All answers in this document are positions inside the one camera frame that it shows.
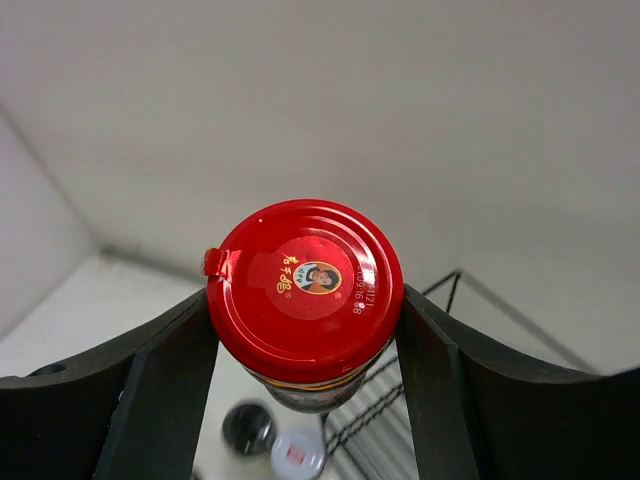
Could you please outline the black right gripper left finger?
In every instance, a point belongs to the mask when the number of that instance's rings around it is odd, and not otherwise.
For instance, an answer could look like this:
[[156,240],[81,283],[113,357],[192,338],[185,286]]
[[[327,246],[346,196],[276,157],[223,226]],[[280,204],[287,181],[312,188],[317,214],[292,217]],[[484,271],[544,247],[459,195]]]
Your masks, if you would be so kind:
[[218,345],[198,291],[92,349],[2,377],[2,478],[190,478]]

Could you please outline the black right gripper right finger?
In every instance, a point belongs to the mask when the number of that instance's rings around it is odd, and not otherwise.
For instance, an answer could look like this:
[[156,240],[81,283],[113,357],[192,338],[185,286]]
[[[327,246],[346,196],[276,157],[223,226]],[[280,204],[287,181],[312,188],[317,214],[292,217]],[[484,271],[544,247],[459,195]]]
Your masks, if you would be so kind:
[[516,351],[413,288],[396,331],[423,479],[635,479],[639,372],[592,375]]

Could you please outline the red lid chili jar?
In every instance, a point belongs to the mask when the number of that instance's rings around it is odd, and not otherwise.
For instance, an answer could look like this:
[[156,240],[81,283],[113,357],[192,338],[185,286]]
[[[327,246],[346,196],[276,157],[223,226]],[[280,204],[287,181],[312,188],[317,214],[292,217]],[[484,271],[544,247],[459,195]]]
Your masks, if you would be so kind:
[[213,327],[269,394],[299,412],[347,402],[397,327],[404,280],[368,218],[318,199],[280,202],[203,260]]

